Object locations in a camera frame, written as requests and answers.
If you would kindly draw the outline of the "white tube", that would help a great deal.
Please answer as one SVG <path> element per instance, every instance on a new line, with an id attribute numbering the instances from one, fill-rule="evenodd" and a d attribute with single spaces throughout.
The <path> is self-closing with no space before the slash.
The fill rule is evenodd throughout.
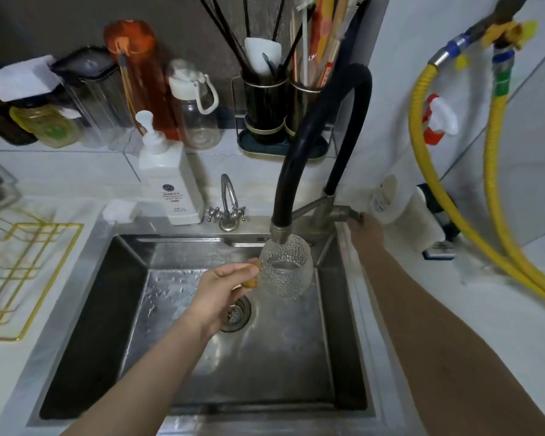
<path id="1" fill-rule="evenodd" d="M 370 200 L 370 213 L 384 224 L 395 218 L 395 200 L 398 194 L 398 179 L 395 175 L 387 175 L 374 191 Z"/>

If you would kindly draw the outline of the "person's right hand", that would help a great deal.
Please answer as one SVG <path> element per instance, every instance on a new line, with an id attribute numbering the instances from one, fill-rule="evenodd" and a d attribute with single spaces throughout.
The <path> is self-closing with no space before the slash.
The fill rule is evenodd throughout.
<path id="1" fill-rule="evenodd" d="M 350 231 L 352 244 L 358 256 L 363 260 L 369 260 L 374 256 L 381 256 L 386 252 L 382 227 L 374 216 L 370 216 L 371 228 L 367 231 Z"/>

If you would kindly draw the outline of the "textured glass cup amber handle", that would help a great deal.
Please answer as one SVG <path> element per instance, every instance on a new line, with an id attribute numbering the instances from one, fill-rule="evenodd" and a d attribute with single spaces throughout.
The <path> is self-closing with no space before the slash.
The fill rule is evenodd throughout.
<path id="1" fill-rule="evenodd" d="M 294 234 L 283 244 L 268 239 L 255 266 L 259 273 L 241 287 L 260 288 L 283 299 L 299 298 L 309 289 L 314 275 L 311 248 L 301 236 Z"/>

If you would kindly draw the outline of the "clear bottle white lid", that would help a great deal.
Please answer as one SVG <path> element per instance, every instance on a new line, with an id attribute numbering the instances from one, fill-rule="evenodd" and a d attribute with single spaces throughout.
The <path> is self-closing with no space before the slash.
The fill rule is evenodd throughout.
<path id="1" fill-rule="evenodd" d="M 219 96 L 207 74 L 184 59 L 167 65 L 167 84 L 181 140 L 195 150 L 208 150 L 220 142 L 216 110 Z"/>

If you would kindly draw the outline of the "orange water bottle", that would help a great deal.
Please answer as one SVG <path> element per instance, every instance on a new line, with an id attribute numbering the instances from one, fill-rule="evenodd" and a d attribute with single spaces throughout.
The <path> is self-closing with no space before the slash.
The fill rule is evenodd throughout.
<path id="1" fill-rule="evenodd" d="M 119 66 L 128 112 L 141 132 L 135 115 L 153 114 L 153 128 L 168 139 L 179 140 L 177 123 L 168 101 L 167 81 L 161 64 L 157 37 L 142 20 L 117 20 L 103 29 L 103 38 Z"/>

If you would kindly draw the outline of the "person's left forearm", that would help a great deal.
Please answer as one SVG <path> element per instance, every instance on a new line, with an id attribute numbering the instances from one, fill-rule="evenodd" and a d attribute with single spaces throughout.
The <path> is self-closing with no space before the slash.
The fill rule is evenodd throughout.
<path id="1" fill-rule="evenodd" d="M 156 436 L 221 315 L 188 309 L 100 400 L 60 436 Z"/>

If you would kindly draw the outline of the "metal sink drain strainer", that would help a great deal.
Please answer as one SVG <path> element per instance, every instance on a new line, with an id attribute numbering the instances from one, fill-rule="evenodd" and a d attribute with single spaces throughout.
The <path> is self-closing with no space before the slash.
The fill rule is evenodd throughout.
<path id="1" fill-rule="evenodd" d="M 241 296 L 226 311 L 220 330 L 233 333 L 243 329 L 252 315 L 252 306 L 246 296 Z"/>

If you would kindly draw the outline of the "clear container black lid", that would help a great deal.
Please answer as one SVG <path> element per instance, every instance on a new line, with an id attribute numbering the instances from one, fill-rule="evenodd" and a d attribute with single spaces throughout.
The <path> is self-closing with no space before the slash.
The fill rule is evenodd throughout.
<path id="1" fill-rule="evenodd" d="M 133 123 L 120 69 L 109 50 L 85 46 L 49 63 L 49 68 L 73 102 L 58 109 L 79 124 L 79 143 L 90 149 L 122 152 Z"/>

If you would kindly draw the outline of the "small chrome tap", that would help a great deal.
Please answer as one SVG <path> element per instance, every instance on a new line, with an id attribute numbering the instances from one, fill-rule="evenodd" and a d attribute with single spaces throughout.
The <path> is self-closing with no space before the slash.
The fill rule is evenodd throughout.
<path id="1" fill-rule="evenodd" d="M 218 227 L 225 232 L 235 231 L 245 221 L 245 206 L 240 206 L 233 183 L 227 174 L 221 175 L 221 197 L 223 207 L 209 207 L 207 222 L 218 221 Z"/>

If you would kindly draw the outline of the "person's left hand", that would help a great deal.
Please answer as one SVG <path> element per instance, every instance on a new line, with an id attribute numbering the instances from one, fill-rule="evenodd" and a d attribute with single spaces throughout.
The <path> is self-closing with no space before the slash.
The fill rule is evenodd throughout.
<path id="1" fill-rule="evenodd" d="M 252 258 L 247 262 L 257 261 L 257 258 Z M 241 284 L 256 277 L 220 276 L 221 266 L 203 273 L 185 314 L 200 327 L 203 340 L 210 339 L 220 330 L 228 308 L 241 296 L 245 296 L 252 290 L 242 288 Z"/>

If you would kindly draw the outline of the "person's right forearm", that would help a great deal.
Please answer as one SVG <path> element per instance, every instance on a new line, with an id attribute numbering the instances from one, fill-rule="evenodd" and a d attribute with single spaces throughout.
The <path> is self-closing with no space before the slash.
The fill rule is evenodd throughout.
<path id="1" fill-rule="evenodd" d="M 545 436 L 545 415 L 492 348 L 383 245 L 354 245 L 429 436 Z"/>

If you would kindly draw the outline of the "dark glass bottle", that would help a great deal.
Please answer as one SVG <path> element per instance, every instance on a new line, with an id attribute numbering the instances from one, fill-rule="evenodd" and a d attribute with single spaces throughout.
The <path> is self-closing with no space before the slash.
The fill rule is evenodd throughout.
<path id="1" fill-rule="evenodd" d="M 10 105 L 0 100 L 0 137 L 13 146 L 27 146 L 38 140 L 22 129 L 10 116 Z"/>

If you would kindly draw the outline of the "white spoon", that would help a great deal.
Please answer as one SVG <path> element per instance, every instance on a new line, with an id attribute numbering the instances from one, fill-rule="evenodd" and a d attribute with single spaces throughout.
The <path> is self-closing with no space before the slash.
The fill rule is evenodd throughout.
<path id="1" fill-rule="evenodd" d="M 276 41 L 269 39 L 249 37 L 244 41 L 245 53 L 251 69 L 265 79 L 272 79 L 268 61 L 274 69 L 281 64 L 282 46 Z"/>

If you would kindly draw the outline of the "white red wall hook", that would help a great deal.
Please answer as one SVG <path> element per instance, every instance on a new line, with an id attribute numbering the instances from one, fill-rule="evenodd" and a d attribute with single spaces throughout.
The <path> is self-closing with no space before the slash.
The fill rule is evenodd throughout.
<path id="1" fill-rule="evenodd" d="M 458 134 L 458 116 L 440 95 L 430 94 L 424 102 L 424 107 L 422 134 L 426 145 L 437 146 L 444 136 Z"/>

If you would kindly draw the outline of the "black hose steel faucet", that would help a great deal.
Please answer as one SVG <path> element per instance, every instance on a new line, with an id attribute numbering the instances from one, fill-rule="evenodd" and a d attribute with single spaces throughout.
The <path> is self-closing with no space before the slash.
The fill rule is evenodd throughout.
<path id="1" fill-rule="evenodd" d="M 309 154 L 320 139 L 329 118 L 339 110 L 341 102 L 351 92 L 354 92 L 354 101 L 349 124 L 321 197 L 294 210 L 296 192 Z M 319 98 L 309 107 L 278 178 L 270 227 L 270 240 L 274 246 L 285 244 L 292 233 L 293 221 L 312 210 L 312 225 L 318 228 L 348 218 L 361 221 L 360 214 L 350 206 L 335 205 L 334 201 L 337 186 L 362 131 L 371 94 L 370 69 L 361 63 L 352 63 L 331 78 Z"/>

